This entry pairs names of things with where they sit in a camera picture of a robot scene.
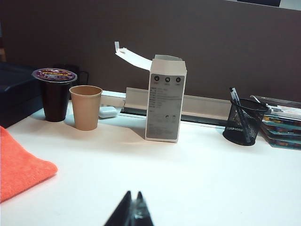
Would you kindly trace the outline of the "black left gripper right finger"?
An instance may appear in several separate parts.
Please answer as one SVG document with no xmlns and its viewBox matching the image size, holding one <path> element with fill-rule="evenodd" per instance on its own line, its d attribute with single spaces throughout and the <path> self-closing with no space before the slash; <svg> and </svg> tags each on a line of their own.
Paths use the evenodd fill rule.
<svg viewBox="0 0 301 226">
<path fill-rule="evenodd" d="M 134 226 L 154 226 L 141 191 L 134 202 Z"/>
</svg>

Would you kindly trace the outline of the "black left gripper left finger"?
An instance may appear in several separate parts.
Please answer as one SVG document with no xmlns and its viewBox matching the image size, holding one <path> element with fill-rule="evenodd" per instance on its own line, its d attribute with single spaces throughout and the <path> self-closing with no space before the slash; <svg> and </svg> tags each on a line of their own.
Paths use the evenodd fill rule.
<svg viewBox="0 0 301 226">
<path fill-rule="evenodd" d="M 105 226 L 128 226 L 130 221 L 131 207 L 132 207 L 131 191 L 127 191 L 104 225 Z"/>
</svg>

